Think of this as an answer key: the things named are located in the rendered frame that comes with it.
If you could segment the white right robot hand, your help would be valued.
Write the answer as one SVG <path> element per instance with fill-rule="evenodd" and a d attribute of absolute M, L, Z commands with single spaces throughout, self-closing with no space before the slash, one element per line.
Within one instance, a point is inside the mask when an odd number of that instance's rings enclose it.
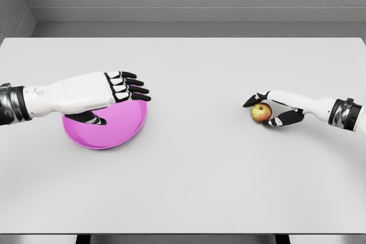
<path fill-rule="evenodd" d="M 265 120 L 262 125 L 268 127 L 288 126 L 303 121 L 304 111 L 309 106 L 309 99 L 303 95 L 289 91 L 272 90 L 266 93 L 254 94 L 243 104 L 243 107 L 252 107 L 264 100 L 273 101 L 291 108 L 291 110 L 281 113 L 274 118 Z"/>

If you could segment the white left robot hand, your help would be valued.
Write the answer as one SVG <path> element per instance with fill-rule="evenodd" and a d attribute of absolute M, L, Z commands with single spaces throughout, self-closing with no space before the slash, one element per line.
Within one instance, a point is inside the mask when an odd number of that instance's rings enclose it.
<path fill-rule="evenodd" d="M 60 84 L 55 109 L 66 118 L 85 124 L 107 124 L 95 110 L 125 101 L 151 100 L 144 83 L 135 74 L 125 71 L 85 74 L 61 80 Z"/>

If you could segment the red-yellow apple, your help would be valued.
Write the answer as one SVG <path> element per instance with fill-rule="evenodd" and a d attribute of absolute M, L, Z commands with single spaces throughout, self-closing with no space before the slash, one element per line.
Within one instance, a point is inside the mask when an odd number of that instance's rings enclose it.
<path fill-rule="evenodd" d="M 263 123 L 272 116 L 272 108 L 267 103 L 258 103 L 250 111 L 252 119 L 257 123 Z"/>

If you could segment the pink plate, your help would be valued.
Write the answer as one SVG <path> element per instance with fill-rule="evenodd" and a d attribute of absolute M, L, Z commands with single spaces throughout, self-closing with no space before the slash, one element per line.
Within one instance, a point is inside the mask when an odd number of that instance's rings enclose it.
<path fill-rule="evenodd" d="M 63 117 L 67 136 L 76 144 L 88 149 L 108 149 L 123 144 L 142 127 L 147 115 L 145 101 L 125 101 L 94 110 L 93 113 L 107 121 L 106 125 L 80 123 Z"/>

